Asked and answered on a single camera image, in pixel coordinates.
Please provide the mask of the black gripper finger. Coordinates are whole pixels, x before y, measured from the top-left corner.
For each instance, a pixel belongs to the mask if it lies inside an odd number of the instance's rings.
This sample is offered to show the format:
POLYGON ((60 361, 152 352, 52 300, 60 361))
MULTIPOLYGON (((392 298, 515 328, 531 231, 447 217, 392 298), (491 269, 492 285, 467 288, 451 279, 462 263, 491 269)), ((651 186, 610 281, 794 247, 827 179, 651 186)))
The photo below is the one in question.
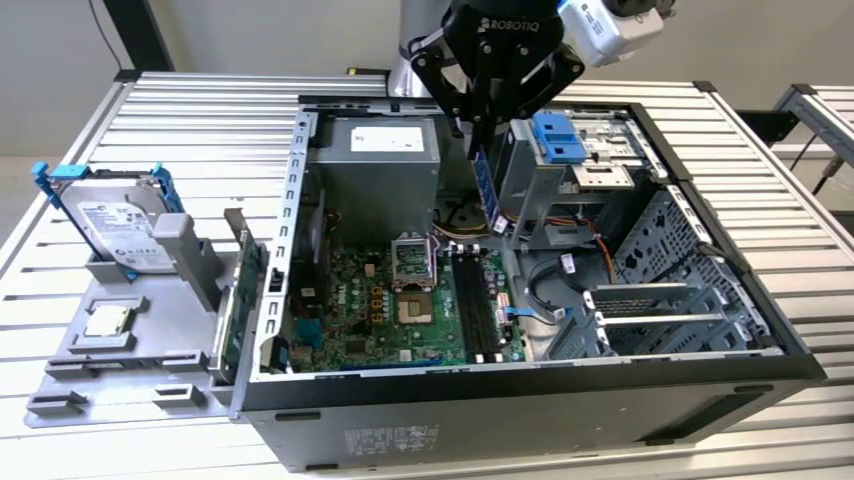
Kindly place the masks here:
POLYGON ((495 123, 530 118, 583 73, 583 62, 569 46, 558 46, 539 60, 530 47, 519 46, 498 85, 495 123))
POLYGON ((442 28, 411 42, 410 66, 443 113, 459 129, 463 129, 463 124, 468 126, 463 132, 468 140, 466 158, 474 161, 483 152, 495 126, 488 106, 490 78, 471 80, 463 76, 467 89, 460 90, 444 74, 451 59, 452 52, 442 28))

